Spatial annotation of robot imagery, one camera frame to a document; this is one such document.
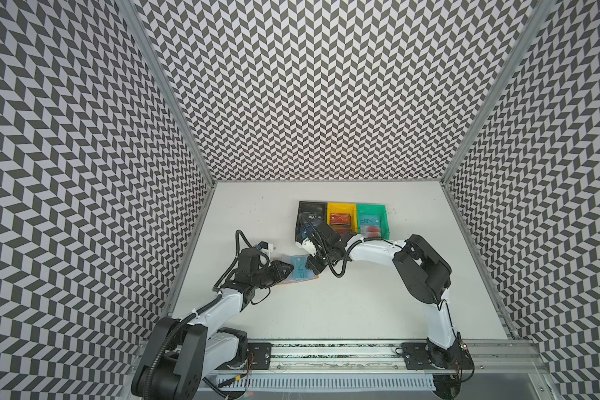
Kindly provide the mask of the teal credit card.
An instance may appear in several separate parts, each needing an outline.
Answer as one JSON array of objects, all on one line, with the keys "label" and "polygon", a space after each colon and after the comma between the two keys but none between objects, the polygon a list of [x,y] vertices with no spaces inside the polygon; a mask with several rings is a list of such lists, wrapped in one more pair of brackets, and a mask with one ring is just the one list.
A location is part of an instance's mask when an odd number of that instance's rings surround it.
[{"label": "teal credit card", "polygon": [[292,283],[305,282],[316,278],[313,271],[307,268],[307,259],[308,256],[306,255],[291,256],[292,265],[294,266],[294,270],[290,276]]}]

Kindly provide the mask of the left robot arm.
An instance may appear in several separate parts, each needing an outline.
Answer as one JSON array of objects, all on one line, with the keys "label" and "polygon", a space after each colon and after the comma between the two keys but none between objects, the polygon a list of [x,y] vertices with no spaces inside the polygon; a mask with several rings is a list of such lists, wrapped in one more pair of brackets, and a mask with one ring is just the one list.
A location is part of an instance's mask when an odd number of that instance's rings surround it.
[{"label": "left robot arm", "polygon": [[201,382],[222,365],[247,361],[247,334],[226,322],[294,270],[259,248],[245,248],[213,287],[215,297],[183,318],[162,318],[152,331],[131,384],[141,399],[192,399]]}]

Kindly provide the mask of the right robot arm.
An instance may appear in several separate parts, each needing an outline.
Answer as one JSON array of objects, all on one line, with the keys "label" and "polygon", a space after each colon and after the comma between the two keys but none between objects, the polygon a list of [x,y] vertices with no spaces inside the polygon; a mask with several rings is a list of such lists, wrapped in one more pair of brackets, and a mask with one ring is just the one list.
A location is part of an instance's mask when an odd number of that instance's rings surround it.
[{"label": "right robot arm", "polygon": [[299,233],[297,244],[309,253],[307,265],[316,275],[329,269],[342,278],[351,262],[394,267],[406,290],[423,306],[428,336],[421,363],[457,373],[473,366],[449,310],[452,269],[423,237],[414,234],[406,240],[392,241],[351,232],[341,235],[320,223]]}]

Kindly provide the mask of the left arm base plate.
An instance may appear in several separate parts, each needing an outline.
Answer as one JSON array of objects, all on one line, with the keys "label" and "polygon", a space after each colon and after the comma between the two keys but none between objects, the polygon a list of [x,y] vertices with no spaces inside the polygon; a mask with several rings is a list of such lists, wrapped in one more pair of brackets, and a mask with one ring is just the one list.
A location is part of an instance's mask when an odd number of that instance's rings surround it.
[{"label": "left arm base plate", "polygon": [[241,367],[249,371],[269,370],[273,344],[269,342],[249,342],[241,353]]}]

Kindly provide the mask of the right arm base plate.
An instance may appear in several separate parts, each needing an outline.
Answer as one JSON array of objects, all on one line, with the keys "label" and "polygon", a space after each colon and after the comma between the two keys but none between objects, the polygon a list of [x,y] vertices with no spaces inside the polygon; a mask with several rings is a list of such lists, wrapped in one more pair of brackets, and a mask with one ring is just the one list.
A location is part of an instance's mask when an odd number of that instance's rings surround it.
[{"label": "right arm base plate", "polygon": [[401,343],[395,353],[408,370],[453,370],[471,372],[475,365],[470,353],[457,344],[442,349],[432,343]]}]

